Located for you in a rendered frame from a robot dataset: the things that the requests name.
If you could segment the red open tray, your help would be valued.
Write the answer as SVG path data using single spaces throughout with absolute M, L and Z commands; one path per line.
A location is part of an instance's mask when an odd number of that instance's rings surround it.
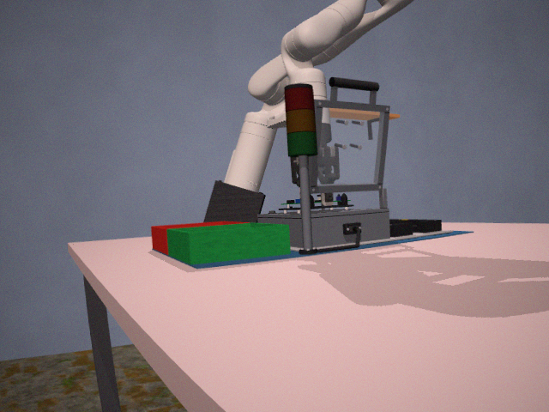
M 151 227 L 153 249 L 168 255 L 167 231 L 166 231 L 168 228 L 206 227 L 206 226 L 229 225 L 229 224 L 240 224 L 240 223 L 250 223 L 250 222 L 215 221 L 215 222 L 203 222 L 203 223 L 191 223 L 191 224 L 153 226 Z

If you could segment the green circuit board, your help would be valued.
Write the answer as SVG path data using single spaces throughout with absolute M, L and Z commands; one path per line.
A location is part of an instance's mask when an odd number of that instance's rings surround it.
M 294 203 L 294 200 L 287 200 L 287 203 L 282 204 L 300 204 L 300 199 L 295 199 L 296 203 Z M 336 197 L 334 202 L 341 202 L 341 197 Z M 318 197 L 317 200 L 314 200 L 314 203 L 321 203 L 321 198 Z

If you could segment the green box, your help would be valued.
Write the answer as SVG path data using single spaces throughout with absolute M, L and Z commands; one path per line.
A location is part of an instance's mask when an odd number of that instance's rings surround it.
M 240 223 L 166 231 L 168 256 L 187 264 L 291 254 L 286 224 Z

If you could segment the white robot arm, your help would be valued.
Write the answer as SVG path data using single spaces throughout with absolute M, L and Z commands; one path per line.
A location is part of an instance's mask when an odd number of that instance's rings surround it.
M 382 8 L 365 14 L 367 0 L 338 0 L 288 32 L 281 55 L 249 81 L 250 95 L 264 105 L 260 112 L 246 114 L 224 183 L 259 192 L 276 131 L 287 127 L 284 87 L 289 81 L 307 83 L 313 86 L 314 99 L 327 100 L 324 73 L 313 66 L 332 60 L 412 1 L 378 0 Z

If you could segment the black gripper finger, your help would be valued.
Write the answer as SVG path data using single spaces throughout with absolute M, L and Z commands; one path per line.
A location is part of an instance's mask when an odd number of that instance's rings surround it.
M 333 193 L 321 193 L 321 205 L 330 206 L 333 205 Z
M 298 157 L 290 157 L 291 160 L 291 170 L 292 170 L 292 182 L 293 184 L 296 184 L 297 187 L 299 187 L 299 193 L 300 193 L 300 180 L 299 180 L 299 158 Z M 298 177 L 297 177 L 298 174 Z

